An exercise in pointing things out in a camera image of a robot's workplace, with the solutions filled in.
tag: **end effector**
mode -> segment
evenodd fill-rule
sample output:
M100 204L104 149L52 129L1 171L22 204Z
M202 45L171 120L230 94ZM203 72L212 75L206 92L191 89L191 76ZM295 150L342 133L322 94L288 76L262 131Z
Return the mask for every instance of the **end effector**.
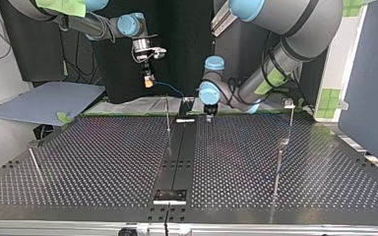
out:
M253 114L260 106L260 98L255 102L247 102L239 94L238 85L223 80L225 62L219 56L210 56L205 61L205 72L199 86L199 98L204 103L204 112L214 116L218 112L219 103Z

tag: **metal base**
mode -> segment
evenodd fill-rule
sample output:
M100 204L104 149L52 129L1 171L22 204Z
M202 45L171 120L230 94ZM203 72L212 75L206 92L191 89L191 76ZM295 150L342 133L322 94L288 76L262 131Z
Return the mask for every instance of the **metal base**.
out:
M273 195L289 117L201 116L170 133L165 117L80 119L0 169L0 220L378 226L378 168L308 115ZM167 190L186 191L179 206L155 203Z

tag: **metal frame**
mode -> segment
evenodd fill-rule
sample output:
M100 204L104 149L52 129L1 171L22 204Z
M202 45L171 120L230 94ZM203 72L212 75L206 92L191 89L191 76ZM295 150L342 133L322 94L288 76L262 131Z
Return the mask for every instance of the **metal frame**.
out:
M139 235L164 235L163 224L109 222L1 221L0 235L117 235L133 228ZM168 235L378 235L378 227L350 225L218 225L168 223Z

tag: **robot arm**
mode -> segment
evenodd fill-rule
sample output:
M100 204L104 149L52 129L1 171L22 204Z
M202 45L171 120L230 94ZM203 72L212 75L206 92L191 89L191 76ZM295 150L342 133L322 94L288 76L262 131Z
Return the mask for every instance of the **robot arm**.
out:
M329 46L343 17L343 0L229 0L229 8L242 21L280 34L282 41L239 87L222 80L222 58L206 60L199 95L209 115L219 102L255 113L266 93L283 85L302 62L313 60Z
M54 22L63 30L77 30L87 35L90 40L111 39L115 42L117 37L130 37L133 40L133 59L142 65L142 74L146 88L154 85L155 76L150 62L151 58L164 57L166 50L152 47L146 19L142 13L123 15L119 18L107 19L93 11L103 9L109 0L86 0L87 14L84 18L66 16L59 12L39 8L35 0L9 0L9 2L22 14L43 22Z

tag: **metal rod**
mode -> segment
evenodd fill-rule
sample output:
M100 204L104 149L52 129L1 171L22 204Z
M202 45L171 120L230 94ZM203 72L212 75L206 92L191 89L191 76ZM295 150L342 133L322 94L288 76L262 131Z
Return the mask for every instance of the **metal rod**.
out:
M282 156L284 155L284 151L279 149L278 153L278 164L276 166L276 179L275 179L275 189L273 191L273 196L278 196L278 187L279 187L279 176L281 175L281 166L282 166Z
M170 119L168 118L168 99L165 98L165 117L167 119L167 132L170 132Z
M35 165L36 171L38 172L39 178L41 179L42 185L45 186L44 178L41 174L41 169L39 168L38 162L36 161L35 154L33 153L32 148L29 148L30 155L33 161L33 164Z

